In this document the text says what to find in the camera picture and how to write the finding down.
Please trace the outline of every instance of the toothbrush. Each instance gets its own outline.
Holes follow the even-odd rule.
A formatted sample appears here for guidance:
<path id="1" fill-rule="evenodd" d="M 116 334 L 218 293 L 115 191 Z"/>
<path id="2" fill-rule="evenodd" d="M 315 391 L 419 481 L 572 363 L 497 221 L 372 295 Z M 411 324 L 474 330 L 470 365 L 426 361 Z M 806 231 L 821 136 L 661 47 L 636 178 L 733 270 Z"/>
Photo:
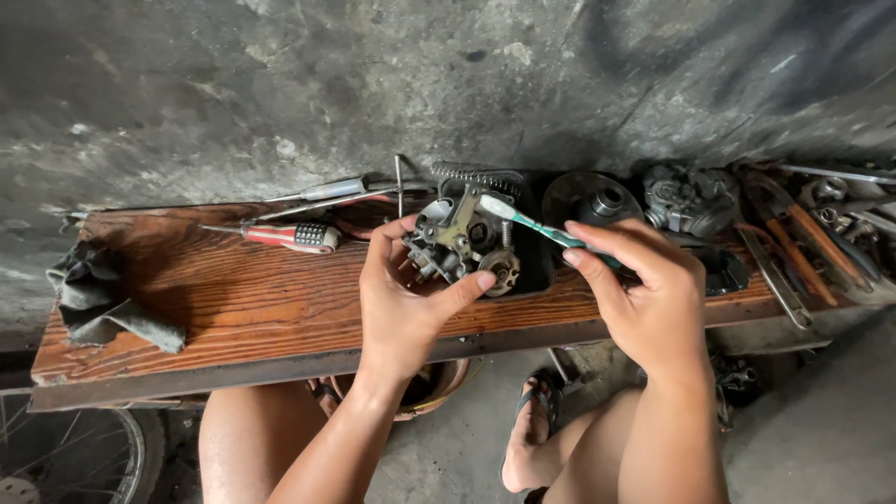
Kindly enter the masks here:
<path id="1" fill-rule="evenodd" d="M 497 215 L 502 219 L 518 222 L 523 226 L 526 226 L 527 228 L 538 231 L 539 233 L 552 239 L 555 243 L 558 243 L 563 248 L 586 248 L 603 259 L 603 261 L 607 263 L 607 265 L 611 269 L 624 273 L 628 273 L 631 271 L 627 266 L 620 263 L 618 259 L 610 256 L 606 252 L 597 250 L 596 248 L 588 245 L 580 239 L 575 238 L 573 235 L 564 230 L 559 230 L 557 228 L 552 228 L 551 226 L 546 226 L 545 224 L 535 222 L 535 220 L 533 220 L 531 217 L 520 213 L 517 209 L 492 195 L 482 195 L 479 198 L 479 206 L 481 206 L 486 212 L 493 213 L 494 215 Z"/>

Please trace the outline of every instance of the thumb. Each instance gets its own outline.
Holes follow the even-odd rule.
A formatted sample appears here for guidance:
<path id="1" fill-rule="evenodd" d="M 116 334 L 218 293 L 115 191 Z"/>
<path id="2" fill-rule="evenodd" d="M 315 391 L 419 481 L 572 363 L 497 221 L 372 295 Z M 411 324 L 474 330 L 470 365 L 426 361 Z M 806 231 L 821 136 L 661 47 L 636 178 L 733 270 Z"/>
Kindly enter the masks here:
<path id="1" fill-rule="evenodd" d="M 585 277 L 598 300 L 600 311 L 619 312 L 631 306 L 628 296 L 607 263 L 582 248 L 568 248 L 564 250 L 563 257 Z"/>
<path id="2" fill-rule="evenodd" d="M 433 310 L 447 320 L 491 289 L 496 280 L 495 274 L 490 271 L 468 274 L 444 291 L 429 296 L 434 304 Z"/>

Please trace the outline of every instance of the workbench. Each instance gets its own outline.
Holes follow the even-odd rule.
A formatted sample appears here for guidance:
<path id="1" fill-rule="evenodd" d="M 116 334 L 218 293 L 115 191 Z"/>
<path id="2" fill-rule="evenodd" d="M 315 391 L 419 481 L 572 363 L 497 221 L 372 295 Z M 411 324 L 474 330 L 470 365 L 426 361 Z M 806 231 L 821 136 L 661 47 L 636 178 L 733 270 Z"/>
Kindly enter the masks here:
<path id="1" fill-rule="evenodd" d="M 127 332 L 103 347 L 70 346 L 54 308 L 31 370 L 31 410 L 127 404 L 356 370 L 358 275 L 366 244 L 349 242 L 334 254 L 310 255 L 198 228 L 233 225 L 271 209 L 276 205 L 90 213 L 79 239 L 120 251 L 128 295 L 161 320 L 185 326 L 186 346 L 163 353 Z M 367 213 L 368 219 L 374 215 Z M 382 214 L 377 219 L 382 222 Z M 806 305 L 828 308 L 818 299 Z M 723 326 L 778 317 L 783 310 L 754 272 L 746 290 L 708 299 L 705 315 L 707 326 Z M 588 284 L 560 267 L 543 293 L 464 309 L 444 326 L 430 360 L 608 337 Z"/>

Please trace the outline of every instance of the wooden board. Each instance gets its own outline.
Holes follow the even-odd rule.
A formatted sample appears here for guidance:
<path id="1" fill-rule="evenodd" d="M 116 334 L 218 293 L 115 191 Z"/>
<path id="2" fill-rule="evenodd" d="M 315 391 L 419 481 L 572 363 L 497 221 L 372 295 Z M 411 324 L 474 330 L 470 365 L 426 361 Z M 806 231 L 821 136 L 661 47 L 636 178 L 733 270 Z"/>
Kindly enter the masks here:
<path id="1" fill-rule="evenodd" d="M 186 326 L 186 347 L 166 354 L 130 333 L 103 348 L 72 347 L 64 342 L 54 309 L 32 369 L 38 386 L 358 348 L 358 275 L 366 245 L 348 243 L 333 255 L 314 256 L 197 227 L 233 225 L 266 208 L 224 204 L 91 213 L 80 239 L 125 254 L 129 294 L 160 319 Z M 747 290 L 711 299 L 707 307 L 770 297 L 757 273 Z M 548 292 L 478 302 L 450 320 L 441 337 L 596 318 L 588 284 L 563 268 Z"/>

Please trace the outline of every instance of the carburetor spring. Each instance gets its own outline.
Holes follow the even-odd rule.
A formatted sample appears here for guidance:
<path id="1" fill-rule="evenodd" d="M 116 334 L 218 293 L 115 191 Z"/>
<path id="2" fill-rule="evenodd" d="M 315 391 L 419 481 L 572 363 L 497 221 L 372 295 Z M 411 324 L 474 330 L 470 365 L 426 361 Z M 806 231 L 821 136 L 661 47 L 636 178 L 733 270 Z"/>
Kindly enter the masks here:
<path id="1" fill-rule="evenodd" d="M 513 230 L 513 221 L 507 221 L 506 219 L 501 221 L 501 247 L 504 249 L 510 249 L 512 245 L 511 241 L 511 231 Z"/>
<path id="2" fill-rule="evenodd" d="M 519 197 L 520 189 L 512 182 L 503 178 L 493 177 L 477 169 L 456 169 L 449 167 L 447 163 L 441 162 L 434 164 L 429 172 L 435 178 L 458 178 L 468 182 L 476 182 L 482 186 L 488 186 L 492 189 L 504 194 Z"/>

